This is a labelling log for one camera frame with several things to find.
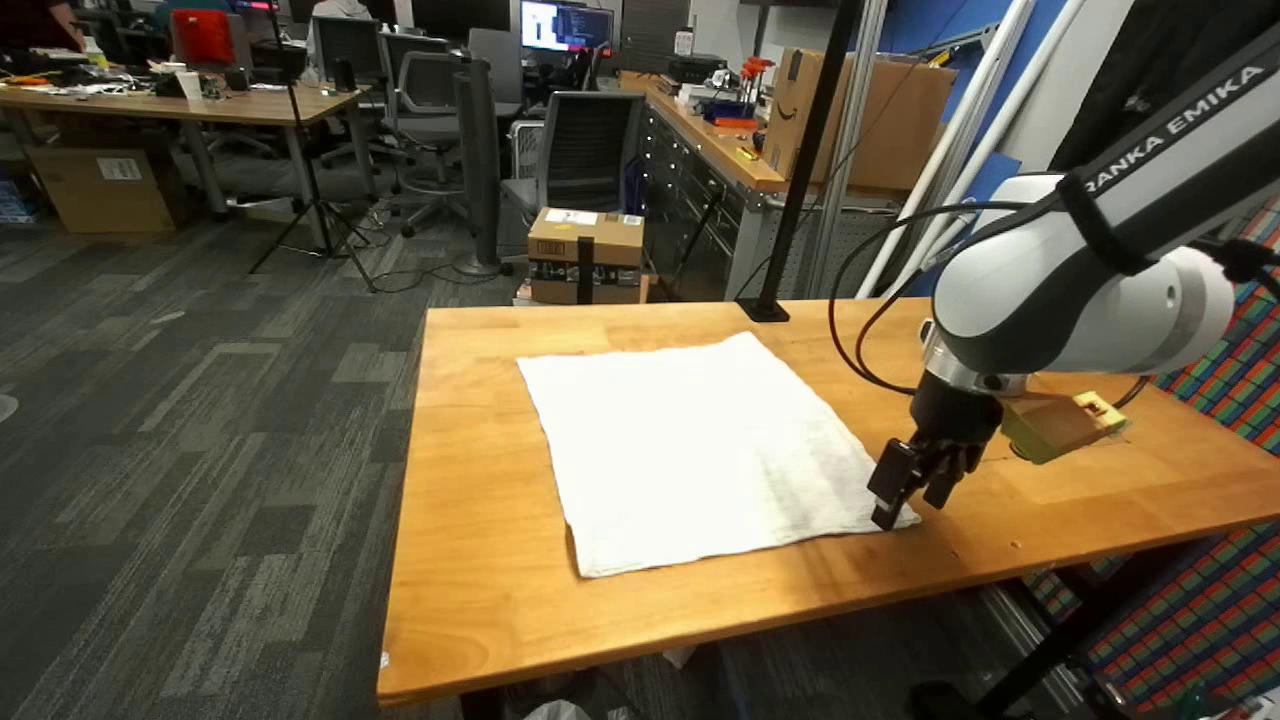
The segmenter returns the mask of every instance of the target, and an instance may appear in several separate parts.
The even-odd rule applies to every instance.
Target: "table leg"
[[[352,142],[357,142],[357,168],[361,168],[361,180],[369,186],[369,196],[377,196],[377,184],[373,184],[373,155],[369,155],[369,122],[361,115],[361,102],[349,107],[349,128],[352,128]]]
[[[193,150],[193,164],[196,164],[196,176],[199,176],[207,213],[211,213],[211,217],[223,217],[223,213],[226,213],[226,196],[223,196],[223,186],[217,184],[211,155],[207,155],[207,142],[202,142],[202,122],[186,121],[186,122],[179,122],[179,130],[184,130],[184,142],[186,142],[186,150]]]
[[[307,155],[302,155],[302,136],[301,136],[301,128],[295,122],[288,122],[282,128],[282,140],[288,140],[288,155],[291,155],[291,171],[295,171],[295,196],[301,196],[301,203],[302,203],[302,213],[307,213],[307,224],[310,224],[310,248],[314,252],[331,252],[331,242],[326,242],[326,224],[324,224],[324,217],[319,217],[319,180],[310,176],[310,164],[307,164]]]
[[[466,690],[458,705],[464,720],[502,720],[502,690]]]
[[[33,128],[33,115],[26,115],[26,113],[4,113],[4,121],[7,121],[7,128],[10,128],[14,142],[20,142],[20,150],[26,150],[26,149],[35,149],[35,142],[41,142],[41,136],[35,136],[35,128]]]
[[[1027,688],[1037,688],[1058,658],[1067,658],[1087,636],[1117,619],[1138,593],[1148,593],[1193,544],[1152,546],[1122,561],[1064,622],[1056,622],[1031,656],[1025,656],[983,701],[978,712],[1007,712]]]
[[[987,694],[975,705],[948,682],[913,688],[913,720],[958,720],[958,714],[1005,714],[1007,705],[1027,694],[1056,664],[1064,664],[1087,636],[1113,622],[1138,593],[1181,562],[1193,544],[1152,546],[1122,561],[1064,622],[1056,622],[1031,656],[1013,664]]]

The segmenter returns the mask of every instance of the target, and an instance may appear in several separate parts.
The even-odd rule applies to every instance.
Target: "desk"
[[[757,334],[867,451],[908,435],[908,404],[861,384],[830,352],[824,304],[785,307],[791,325],[757,325]],[[839,328],[861,328],[867,312],[871,304],[839,304]],[[867,363],[888,379],[921,377],[925,312],[925,300],[905,300],[876,328]],[[788,627],[1280,514],[1276,458],[1152,388],[1126,407],[1122,435],[1042,467],[993,441],[948,510],[917,502],[921,529],[578,580],[548,441],[512,359],[708,345],[742,328],[750,318],[735,304],[428,312],[384,622],[387,666],[377,682],[384,705]],[[1046,377],[1041,388],[1120,396],[1126,379]]]
[[[314,122],[334,113],[352,115],[361,95],[364,90],[324,95],[314,83],[295,83],[301,122]],[[302,140],[301,140],[301,128],[291,122],[291,107],[282,90],[226,90],[223,98],[186,102],[184,95],[51,95],[51,90],[0,89],[0,113],[177,121],[184,130],[184,142],[193,149],[207,206],[217,217],[226,213],[226,198],[211,176],[202,122],[280,128],[288,140],[288,155],[295,164],[301,198],[302,203],[314,198],[302,176],[302,164],[307,164]],[[369,180],[369,136],[361,121],[352,121],[352,136],[357,136],[361,171]],[[310,221],[314,248],[324,248],[314,206],[307,221]]]

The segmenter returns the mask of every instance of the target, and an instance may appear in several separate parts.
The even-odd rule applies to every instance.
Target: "chair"
[[[199,70],[253,79],[247,26],[237,10],[223,7],[167,7],[170,57]],[[202,149],[211,155],[259,155],[280,159],[280,140],[253,128],[202,128]]]
[[[554,90],[544,115],[535,176],[502,180],[502,240],[524,240],[540,206],[629,206],[629,168],[638,149],[645,95]]]
[[[324,83],[369,83],[377,102],[387,90],[384,26],[352,16],[310,16],[314,70]]]
[[[455,53],[408,53],[401,58],[401,79],[387,98],[387,128],[408,140],[408,150],[428,171],[408,168],[401,171],[387,213],[397,217],[401,231],[410,237],[425,217],[439,206],[439,198],[455,198],[453,184],[455,142],[458,142],[458,115],[455,115],[455,70],[464,58]]]
[[[387,107],[384,26],[361,16],[310,16],[307,47],[310,47],[310,70],[319,77],[324,89],[344,89],[344,83],[373,89],[361,98],[361,122],[373,136],[369,155],[397,159],[397,150],[381,142],[381,128],[377,128]],[[319,168],[338,168],[352,159],[357,159],[357,149],[344,136],[334,149],[319,155]]]
[[[520,115],[524,102],[524,70],[520,70],[520,47],[517,47],[517,33],[501,33],[501,26],[472,26],[466,33],[466,57],[484,58],[492,69],[492,107],[501,121]]]
[[[401,89],[401,69],[408,53],[453,53],[453,43],[443,34],[384,33],[387,89]]]
[[[492,113],[486,64],[466,58],[455,70],[458,149],[464,149],[464,206],[472,231],[466,277],[501,273],[494,206],[501,206],[501,130]]]

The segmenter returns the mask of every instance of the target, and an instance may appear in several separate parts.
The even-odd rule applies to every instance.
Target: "box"
[[[544,206],[528,267],[535,304],[645,304],[645,217]]]
[[[193,203],[167,155],[147,149],[33,149],[63,231],[110,242],[170,237]]]
[[[791,176],[791,164],[801,155],[801,140],[804,140],[804,122],[808,122],[820,69],[824,69],[820,53],[791,47],[770,77],[765,159],[780,176]],[[811,164],[811,184],[828,180],[836,136],[839,136],[839,122],[849,113],[849,89],[850,89],[850,57],[839,69],[839,90],[830,98],[824,142]],[[913,190],[913,184],[925,171],[931,142],[940,136],[948,95],[950,95],[948,69],[876,58],[849,186]]]

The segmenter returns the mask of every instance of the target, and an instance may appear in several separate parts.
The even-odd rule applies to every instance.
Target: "white cloth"
[[[528,355],[520,372],[578,574],[880,533],[871,456],[750,330],[668,352]]]

